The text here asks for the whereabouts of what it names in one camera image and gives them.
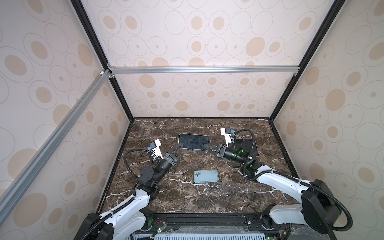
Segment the black phone grey edge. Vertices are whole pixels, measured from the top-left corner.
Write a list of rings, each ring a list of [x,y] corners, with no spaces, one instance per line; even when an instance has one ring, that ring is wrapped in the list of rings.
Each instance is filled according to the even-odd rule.
[[[205,151],[205,144],[210,143],[210,137],[205,135],[179,134],[179,144],[183,144],[183,149]]]

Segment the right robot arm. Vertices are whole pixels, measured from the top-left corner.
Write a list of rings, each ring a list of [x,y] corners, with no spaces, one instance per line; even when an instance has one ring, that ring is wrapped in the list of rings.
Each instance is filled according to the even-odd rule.
[[[326,183],[321,180],[301,180],[259,162],[255,141],[247,139],[240,144],[207,143],[204,148],[219,159],[239,163],[246,180],[268,185],[298,201],[295,205],[271,205],[261,217],[263,222],[307,225],[326,235],[352,228],[351,213],[335,198]]]

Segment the light blue case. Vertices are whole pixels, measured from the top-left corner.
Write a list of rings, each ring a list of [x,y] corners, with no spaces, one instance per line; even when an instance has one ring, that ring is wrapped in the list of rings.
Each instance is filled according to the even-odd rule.
[[[194,171],[194,183],[217,183],[219,181],[219,174],[216,170]]]

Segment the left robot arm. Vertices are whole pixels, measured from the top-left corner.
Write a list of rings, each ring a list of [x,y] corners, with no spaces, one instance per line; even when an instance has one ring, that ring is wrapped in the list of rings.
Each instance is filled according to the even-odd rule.
[[[133,193],[119,205],[102,214],[89,214],[75,235],[76,240],[127,240],[144,227],[143,213],[160,192],[159,183],[180,160],[183,144],[169,149],[155,167],[145,166],[137,176]]]

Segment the pink phone case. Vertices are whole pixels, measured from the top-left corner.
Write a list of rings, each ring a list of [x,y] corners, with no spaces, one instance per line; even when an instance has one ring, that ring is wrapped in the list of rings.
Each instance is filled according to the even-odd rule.
[[[236,139],[234,143],[234,148],[238,150],[239,155],[243,158],[248,157],[249,154],[251,154],[252,158],[256,158],[259,156],[256,142],[252,141],[252,139]]]

